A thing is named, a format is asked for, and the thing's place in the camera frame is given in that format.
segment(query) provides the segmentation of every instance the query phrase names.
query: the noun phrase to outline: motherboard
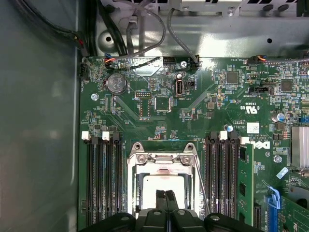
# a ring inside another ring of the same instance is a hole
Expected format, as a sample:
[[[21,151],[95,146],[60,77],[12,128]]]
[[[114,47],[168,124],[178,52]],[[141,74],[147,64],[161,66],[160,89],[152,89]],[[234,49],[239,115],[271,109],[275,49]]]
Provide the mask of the motherboard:
[[[83,60],[79,230],[173,190],[200,218],[309,231],[309,63],[198,61]]]

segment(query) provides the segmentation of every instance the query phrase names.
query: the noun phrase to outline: white slot latch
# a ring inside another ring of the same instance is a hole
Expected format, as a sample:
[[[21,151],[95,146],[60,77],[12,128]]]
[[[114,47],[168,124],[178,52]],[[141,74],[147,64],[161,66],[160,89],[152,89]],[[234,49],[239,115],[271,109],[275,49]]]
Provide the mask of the white slot latch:
[[[245,145],[250,143],[250,138],[249,137],[241,137],[240,138],[240,144]]]
[[[82,140],[90,140],[91,135],[88,131],[82,131]]]
[[[225,131],[225,130],[220,131],[219,139],[220,140],[226,140],[227,139],[227,131]]]
[[[110,139],[110,132],[109,131],[103,131],[102,132],[102,139],[103,140],[109,140]]]

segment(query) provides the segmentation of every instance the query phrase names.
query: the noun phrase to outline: ram slot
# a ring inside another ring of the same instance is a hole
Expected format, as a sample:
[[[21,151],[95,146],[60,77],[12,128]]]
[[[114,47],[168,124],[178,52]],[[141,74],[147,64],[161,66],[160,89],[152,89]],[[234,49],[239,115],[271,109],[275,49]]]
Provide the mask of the ram slot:
[[[212,205],[212,197],[211,197],[211,154],[212,154],[212,145],[209,141],[206,140],[205,160],[204,160],[204,187],[205,187],[205,193],[206,193],[206,198],[208,200],[209,207],[211,207],[211,205]]]
[[[115,150],[115,200],[116,200],[116,213],[121,211],[122,205],[122,172],[123,172],[123,162],[122,162],[122,144],[121,141],[117,141],[114,143],[114,150]]]
[[[227,189],[228,189],[228,140],[220,141],[220,167],[218,173],[220,174],[219,178],[219,198],[220,198],[220,211],[219,213],[227,215],[228,204],[227,204]]]
[[[96,157],[97,146],[88,145],[87,151],[87,213],[88,226],[96,223]]]
[[[105,175],[105,183],[106,183],[106,216],[105,218],[109,218],[112,215],[112,205],[113,205],[113,189],[112,189],[112,141],[107,142],[106,150],[105,150],[105,160],[106,160],[106,175]]]
[[[236,191],[237,191],[237,158],[239,150],[239,139],[231,139],[228,154],[228,214],[236,218]]]
[[[219,204],[219,156],[220,156],[220,143],[217,139],[216,132],[211,132],[210,138],[206,138],[206,152],[208,153],[208,166],[209,177],[206,177],[207,192],[209,195],[210,211],[211,213],[218,213]]]
[[[105,208],[104,208],[104,153],[106,145],[98,145],[97,148],[97,222],[105,219]]]

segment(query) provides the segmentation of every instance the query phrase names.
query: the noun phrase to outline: white label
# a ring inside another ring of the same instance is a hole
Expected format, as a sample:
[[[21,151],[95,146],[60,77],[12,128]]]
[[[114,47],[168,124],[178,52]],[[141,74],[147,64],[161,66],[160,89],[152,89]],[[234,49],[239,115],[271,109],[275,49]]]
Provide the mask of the white label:
[[[255,114],[257,114],[257,111],[260,109],[260,107],[259,106],[257,106],[257,107],[255,107],[255,106],[241,106],[240,109],[246,110],[247,114],[255,115]]]
[[[282,179],[282,177],[284,177],[284,175],[287,174],[288,171],[289,170],[286,167],[284,167],[281,169],[281,171],[277,174],[276,177],[278,177],[279,179]]]
[[[261,149],[261,148],[264,148],[264,149],[270,149],[270,141],[265,141],[265,142],[261,142],[261,141],[258,141],[258,142],[255,142],[255,141],[250,141],[251,144],[253,144],[253,148],[258,148],[258,149]]]
[[[258,134],[258,133],[260,133],[260,123],[258,123],[258,122],[248,122],[247,123],[247,133],[248,134]]]

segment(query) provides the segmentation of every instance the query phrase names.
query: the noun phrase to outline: black cable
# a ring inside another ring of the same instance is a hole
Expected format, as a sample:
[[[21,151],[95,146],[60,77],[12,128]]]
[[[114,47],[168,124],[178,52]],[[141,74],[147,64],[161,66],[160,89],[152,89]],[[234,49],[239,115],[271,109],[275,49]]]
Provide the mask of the black cable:
[[[96,22],[97,22],[97,3],[96,0],[88,0],[86,3],[86,32],[91,56],[98,56],[96,46]]]
[[[117,49],[119,56],[121,57],[121,56],[127,55],[126,44],[122,38],[122,35],[118,27],[112,21],[109,13],[107,12],[106,8],[103,6],[101,0],[97,0],[97,4],[98,4],[98,13],[103,19],[104,24],[107,27],[107,30],[112,37],[112,40],[114,41],[114,44],[115,44],[115,47]]]
[[[85,43],[84,35],[82,32],[69,30],[50,22],[41,14],[40,11],[38,11],[37,8],[28,2],[28,0],[14,0],[13,4],[17,7],[18,11],[27,19],[29,19],[33,24],[60,38],[65,38],[67,41],[73,41],[75,45],[81,50],[81,53],[84,57],[89,55],[87,44]]]

